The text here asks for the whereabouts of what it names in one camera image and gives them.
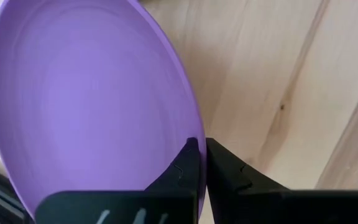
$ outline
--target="light wood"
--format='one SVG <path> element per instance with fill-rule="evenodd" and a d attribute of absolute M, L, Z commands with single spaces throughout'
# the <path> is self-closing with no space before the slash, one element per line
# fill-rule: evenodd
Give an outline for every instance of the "light wood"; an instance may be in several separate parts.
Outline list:
<path fill-rule="evenodd" d="M 183 60 L 207 136 L 293 189 L 358 189 L 358 0 L 141 3 Z"/>

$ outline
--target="purple plate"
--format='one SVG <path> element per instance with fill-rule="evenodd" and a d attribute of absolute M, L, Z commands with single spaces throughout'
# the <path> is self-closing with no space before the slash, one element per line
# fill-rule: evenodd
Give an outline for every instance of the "purple plate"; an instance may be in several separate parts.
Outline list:
<path fill-rule="evenodd" d="M 63 190 L 144 190 L 189 137 L 199 140 L 204 191 L 194 94 L 138 2 L 3 3 L 0 153 L 31 215 Z"/>

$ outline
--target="wooden surface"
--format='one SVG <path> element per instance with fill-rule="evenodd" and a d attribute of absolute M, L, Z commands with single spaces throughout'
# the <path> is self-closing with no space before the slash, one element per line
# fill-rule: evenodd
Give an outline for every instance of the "wooden surface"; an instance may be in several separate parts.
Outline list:
<path fill-rule="evenodd" d="M 358 1 L 142 4 L 183 60 L 207 136 L 287 187 L 358 189 Z"/>

